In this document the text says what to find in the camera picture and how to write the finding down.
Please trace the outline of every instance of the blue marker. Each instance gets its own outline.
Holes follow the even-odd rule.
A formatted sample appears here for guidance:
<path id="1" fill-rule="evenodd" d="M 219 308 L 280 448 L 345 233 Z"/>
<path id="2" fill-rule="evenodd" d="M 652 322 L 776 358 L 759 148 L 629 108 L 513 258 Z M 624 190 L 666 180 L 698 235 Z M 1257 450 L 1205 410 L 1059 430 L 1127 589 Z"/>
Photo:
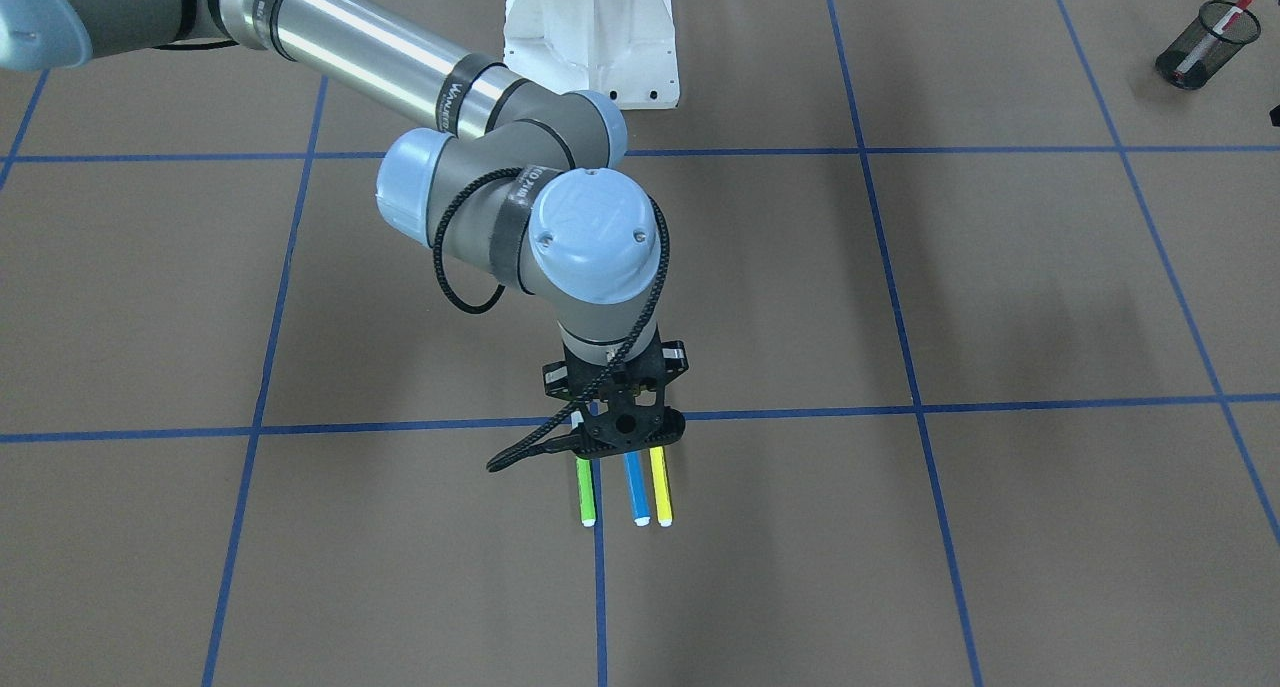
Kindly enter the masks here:
<path id="1" fill-rule="evenodd" d="M 627 466 L 627 489 L 631 491 L 631 517 L 637 527 L 649 525 L 649 496 L 644 491 L 644 464 L 640 453 L 622 455 Z"/>

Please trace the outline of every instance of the yellow marker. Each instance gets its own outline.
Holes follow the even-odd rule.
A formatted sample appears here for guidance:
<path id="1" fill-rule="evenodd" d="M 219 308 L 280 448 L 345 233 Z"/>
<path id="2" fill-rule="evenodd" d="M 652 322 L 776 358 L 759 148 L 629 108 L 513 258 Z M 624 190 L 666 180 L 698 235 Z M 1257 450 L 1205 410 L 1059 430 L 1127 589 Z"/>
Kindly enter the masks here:
<path id="1" fill-rule="evenodd" d="M 658 525 L 671 527 L 671 487 L 667 485 L 667 454 L 662 446 L 650 446 L 649 467 L 653 472 L 653 501 L 658 503 Z"/>

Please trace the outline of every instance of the pen holder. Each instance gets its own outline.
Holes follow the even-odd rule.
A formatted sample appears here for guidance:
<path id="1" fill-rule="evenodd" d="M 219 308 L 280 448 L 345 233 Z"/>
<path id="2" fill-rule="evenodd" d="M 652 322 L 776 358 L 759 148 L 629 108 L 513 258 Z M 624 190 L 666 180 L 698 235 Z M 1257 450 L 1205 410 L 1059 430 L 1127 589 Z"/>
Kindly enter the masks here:
<path id="1" fill-rule="evenodd" d="M 1196 20 L 1156 58 L 1156 70 L 1161 77 L 1179 90 L 1201 90 L 1235 52 L 1257 40 L 1262 35 L 1262 26 L 1258 26 L 1258 18 L 1248 9 L 1240 12 L 1221 32 L 1213 29 L 1234 6 L 1225 0 L 1202 4 Z"/>

